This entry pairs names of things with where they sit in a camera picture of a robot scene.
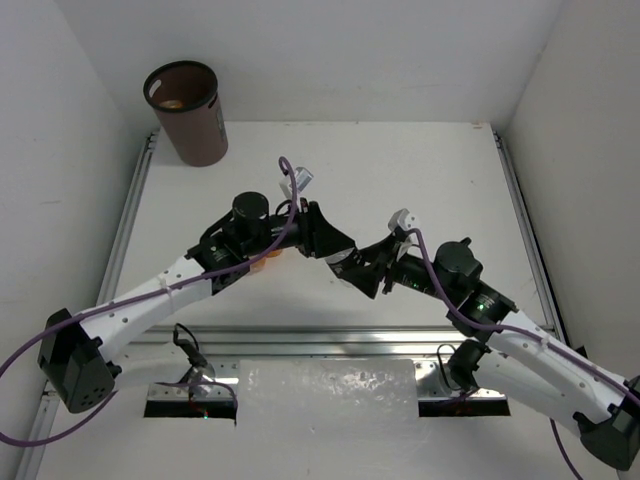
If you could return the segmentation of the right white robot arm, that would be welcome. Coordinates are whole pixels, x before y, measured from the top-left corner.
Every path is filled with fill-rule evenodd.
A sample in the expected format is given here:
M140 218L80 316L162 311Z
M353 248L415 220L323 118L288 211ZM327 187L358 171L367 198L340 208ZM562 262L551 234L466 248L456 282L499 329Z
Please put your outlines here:
M639 453L639 380L591 362L483 282L470 243L450 241L430 256L418 229L396 229L365 249L340 251L328 264L369 297L402 285L441 300L466 338L447 362L462 391L504 393L562 425L605 465L630 470Z

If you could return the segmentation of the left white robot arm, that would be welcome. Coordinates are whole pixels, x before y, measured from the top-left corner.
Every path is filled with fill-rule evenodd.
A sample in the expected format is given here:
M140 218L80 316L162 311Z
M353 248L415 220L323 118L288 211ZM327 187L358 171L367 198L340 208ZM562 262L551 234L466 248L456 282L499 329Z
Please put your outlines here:
M354 249L354 240L324 218L318 203L302 199L289 206L286 214L272 214L263 194L241 193L161 274L91 311L52 314L38 365L67 410L79 414L101 402L125 373L117 356L126 345L178 310L221 293L249 273L250 260L286 248L315 259Z

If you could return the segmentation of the clear bottle black label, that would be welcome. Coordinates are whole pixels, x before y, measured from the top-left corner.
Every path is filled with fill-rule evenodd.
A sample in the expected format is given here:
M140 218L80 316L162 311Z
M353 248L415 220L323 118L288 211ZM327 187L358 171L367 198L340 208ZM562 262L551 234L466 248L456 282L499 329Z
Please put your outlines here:
M356 248L345 249L325 258L325 263L338 279L360 265L360 254Z

